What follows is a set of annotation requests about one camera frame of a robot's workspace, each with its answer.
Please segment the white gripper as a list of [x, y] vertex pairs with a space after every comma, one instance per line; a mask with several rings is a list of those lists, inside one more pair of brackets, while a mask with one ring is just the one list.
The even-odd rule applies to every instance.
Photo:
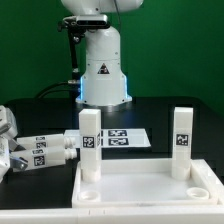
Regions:
[[19, 146], [14, 139], [17, 134], [12, 111], [0, 105], [0, 183], [10, 167], [16, 171], [25, 171], [28, 167], [28, 162], [23, 158], [9, 156], [9, 149], [14, 151]]

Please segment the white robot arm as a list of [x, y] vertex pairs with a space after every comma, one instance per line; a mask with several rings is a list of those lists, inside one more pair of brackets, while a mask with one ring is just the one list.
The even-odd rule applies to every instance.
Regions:
[[127, 105], [127, 79], [121, 70], [120, 34], [107, 18], [139, 8], [144, 0], [61, 0], [71, 15], [63, 25], [86, 39], [86, 70], [79, 79], [76, 103], [81, 134], [81, 171], [86, 182], [101, 178], [101, 111]]

